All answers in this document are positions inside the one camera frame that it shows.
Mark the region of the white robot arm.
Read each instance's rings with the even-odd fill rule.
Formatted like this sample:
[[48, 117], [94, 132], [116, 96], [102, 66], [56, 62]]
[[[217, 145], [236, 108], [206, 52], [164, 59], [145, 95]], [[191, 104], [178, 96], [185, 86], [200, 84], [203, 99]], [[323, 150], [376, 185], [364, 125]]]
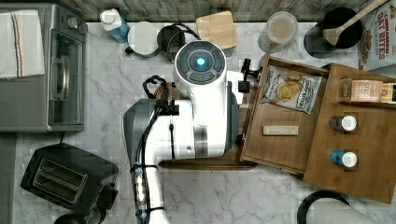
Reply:
[[221, 157], [239, 129], [244, 75], [227, 69], [214, 43], [191, 41], [174, 60], [178, 100], [142, 98], [123, 116], [137, 224], [170, 224], [158, 164], [162, 161]]

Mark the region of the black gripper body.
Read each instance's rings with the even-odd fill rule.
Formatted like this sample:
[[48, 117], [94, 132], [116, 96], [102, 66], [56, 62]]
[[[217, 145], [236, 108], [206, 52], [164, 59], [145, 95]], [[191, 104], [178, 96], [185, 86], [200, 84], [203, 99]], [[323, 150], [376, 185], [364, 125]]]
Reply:
[[242, 93], [249, 93], [250, 82], [248, 81], [248, 76], [254, 77], [256, 80], [259, 79], [260, 70], [250, 69], [251, 60], [246, 58], [244, 60], [243, 66], [241, 68], [241, 73], [243, 74], [243, 79], [238, 81], [238, 91]]

